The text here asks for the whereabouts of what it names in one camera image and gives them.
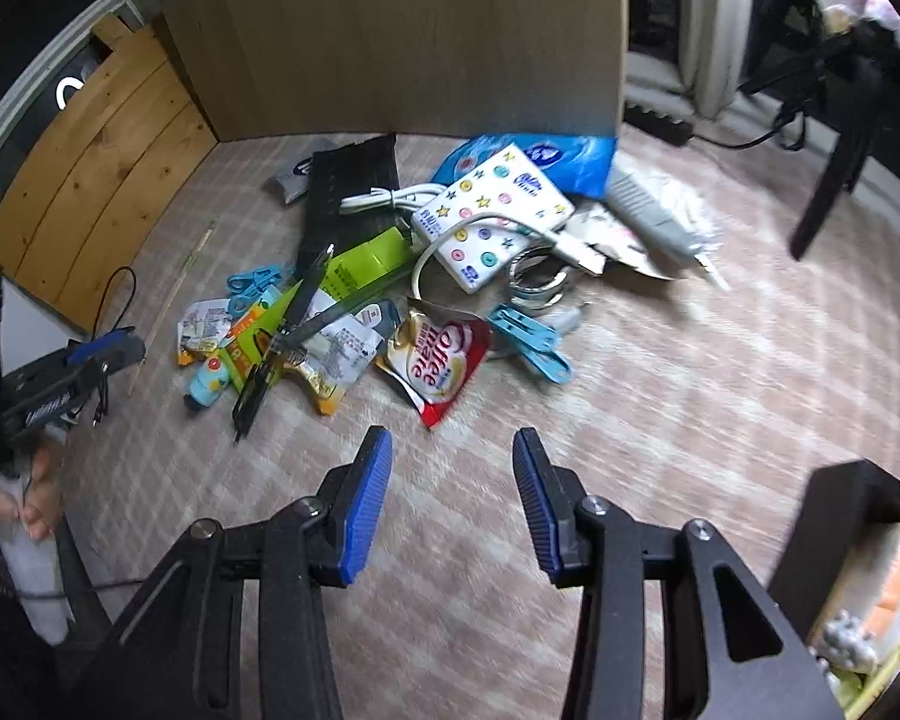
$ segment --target black chair leg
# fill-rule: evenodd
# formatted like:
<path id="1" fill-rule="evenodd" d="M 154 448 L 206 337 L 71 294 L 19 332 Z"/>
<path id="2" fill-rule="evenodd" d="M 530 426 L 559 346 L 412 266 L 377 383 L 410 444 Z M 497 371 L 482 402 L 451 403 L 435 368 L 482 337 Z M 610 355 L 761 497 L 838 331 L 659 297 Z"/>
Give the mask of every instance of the black chair leg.
<path id="1" fill-rule="evenodd" d="M 886 87 L 884 74 L 879 63 L 871 57 L 855 56 L 854 60 L 856 83 L 860 89 L 856 116 L 837 141 L 816 193 L 790 237 L 790 255 L 794 260 L 800 260 L 806 254 L 840 192 L 856 187 L 874 141 L 876 119 Z"/>

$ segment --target power strip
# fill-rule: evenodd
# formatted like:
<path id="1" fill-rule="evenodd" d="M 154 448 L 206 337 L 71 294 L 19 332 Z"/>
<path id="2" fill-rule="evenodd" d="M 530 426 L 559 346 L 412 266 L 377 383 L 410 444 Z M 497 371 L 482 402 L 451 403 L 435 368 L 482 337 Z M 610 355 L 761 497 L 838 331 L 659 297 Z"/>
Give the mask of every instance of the power strip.
<path id="1" fill-rule="evenodd" d="M 564 225 L 573 205 L 523 151 L 511 143 L 413 213 L 413 227 L 434 242 L 460 220 L 499 211 L 544 230 Z M 436 252 L 466 293 L 475 293 L 533 238 L 516 221 L 487 218 L 458 230 Z"/>
<path id="2" fill-rule="evenodd" d="M 624 107 L 624 122 L 642 129 L 648 135 L 660 138 L 671 146 L 686 146 L 693 137 L 693 124 L 690 122 L 674 119 L 665 113 L 649 110 L 636 103 L 627 103 Z"/>

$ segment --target paper packaging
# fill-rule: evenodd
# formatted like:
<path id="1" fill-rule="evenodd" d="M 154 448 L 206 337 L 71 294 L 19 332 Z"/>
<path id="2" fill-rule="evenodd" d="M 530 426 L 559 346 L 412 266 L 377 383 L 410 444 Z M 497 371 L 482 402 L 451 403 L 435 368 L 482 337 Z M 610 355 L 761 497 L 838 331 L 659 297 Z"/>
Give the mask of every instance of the paper packaging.
<path id="1" fill-rule="evenodd" d="M 395 271 L 412 256 L 413 252 L 400 231 L 391 227 L 372 241 L 334 257 L 327 268 L 327 275 L 320 282 L 320 288 L 333 299 L 343 300 L 354 290 Z M 279 327 L 287 305 L 296 294 L 296 288 L 298 285 L 290 287 L 274 305 L 242 330 L 236 341 L 223 348 L 221 360 L 230 371 L 237 391 L 244 388 L 250 369 L 263 360 L 264 350 L 269 347 L 269 339 Z"/>
<path id="2" fill-rule="evenodd" d="M 233 317 L 226 311 L 227 300 L 200 300 L 193 303 L 176 324 L 178 365 L 188 365 L 214 352 L 226 337 Z"/>
<path id="3" fill-rule="evenodd" d="M 323 290 L 317 290 L 306 319 L 335 302 Z M 290 353 L 284 370 L 302 377 L 316 396 L 319 413 L 331 415 L 399 323 L 394 303 L 379 300 L 360 309 L 356 317 L 347 314 L 303 341 L 302 349 Z"/>
<path id="4" fill-rule="evenodd" d="M 450 154 L 434 174 L 444 186 L 466 174 L 511 143 L 543 170 L 554 186 L 567 194 L 583 194 L 599 200 L 604 196 L 616 138 L 577 135 L 533 135 L 526 132 L 481 135 Z"/>
<path id="5" fill-rule="evenodd" d="M 408 316 L 376 365 L 399 381 L 423 423 L 432 428 L 487 354 L 490 324 L 425 300 L 408 298 L 407 303 Z"/>

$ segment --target wooden panel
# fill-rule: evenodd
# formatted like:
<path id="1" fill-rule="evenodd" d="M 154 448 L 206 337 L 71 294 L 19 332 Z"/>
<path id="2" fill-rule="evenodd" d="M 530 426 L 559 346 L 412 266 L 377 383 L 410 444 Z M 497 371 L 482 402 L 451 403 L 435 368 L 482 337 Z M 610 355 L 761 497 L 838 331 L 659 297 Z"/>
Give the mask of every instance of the wooden panel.
<path id="1" fill-rule="evenodd" d="M 161 0 L 223 140 L 619 127 L 626 0 Z"/>
<path id="2" fill-rule="evenodd" d="M 165 62 L 120 107 L 77 161 L 34 234 L 15 276 L 53 303 L 94 224 L 146 148 L 189 103 Z"/>
<path id="3" fill-rule="evenodd" d="M 133 34 L 132 30 L 114 13 L 107 13 L 90 28 L 90 31 L 111 49 L 115 49 L 118 42 Z"/>
<path id="4" fill-rule="evenodd" d="M 80 250 L 55 308 L 89 330 L 113 271 L 129 265 L 151 228 L 217 139 L 197 106 L 176 115 L 140 158 Z"/>
<path id="5" fill-rule="evenodd" d="M 0 264 L 14 276 L 64 178 L 93 138 L 167 54 L 147 28 L 120 42 L 44 130 L 0 204 Z"/>

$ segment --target beige checkered rug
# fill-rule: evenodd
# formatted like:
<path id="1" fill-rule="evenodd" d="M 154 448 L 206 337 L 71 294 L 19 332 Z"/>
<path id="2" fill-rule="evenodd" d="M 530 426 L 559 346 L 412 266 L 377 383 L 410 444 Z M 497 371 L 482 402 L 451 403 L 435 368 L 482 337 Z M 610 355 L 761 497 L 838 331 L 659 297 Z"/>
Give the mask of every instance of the beige checkered rug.
<path id="1" fill-rule="evenodd" d="M 772 145 L 676 151 L 629 129 L 627 153 L 693 185 L 716 211 L 717 261 L 733 292 L 612 269 L 580 288 L 594 307 L 562 346 L 577 369 L 568 386 L 540 391 L 509 362 L 488 362 L 430 433 L 376 372 L 333 418 L 282 382 L 250 438 L 233 445 L 232 397 L 198 418 L 185 412 L 190 372 L 170 362 L 173 326 L 192 300 L 220 295 L 231 272 L 293 256 L 300 209 L 284 209 L 264 184 L 295 143 L 218 146 L 154 228 L 134 264 L 141 292 L 130 318 L 141 335 L 183 255 L 220 220 L 132 398 L 115 380 L 111 417 L 74 435 L 70 506 L 111 573 L 139 575 L 198 515 L 226 525 L 268 517 L 348 461 L 367 425 L 386 425 L 394 475 L 370 567 L 351 589 L 324 593 L 351 720 L 559 715 L 578 594 L 552 589 L 535 567 L 511 478 L 517 427 L 536 426 L 554 461 L 635 517 L 679 526 L 705 515 L 761 580 L 814 467 L 862 455 L 900 477 L 898 237 L 844 200 L 795 263 L 786 239 L 816 181 L 811 159 Z M 400 138 L 402 183 L 427 179 L 452 145 Z M 425 295 L 472 304 L 437 266 L 425 275 Z M 252 686 L 252 597 L 245 614 Z M 658 716 L 657 604 L 648 623 L 646 698 Z"/>

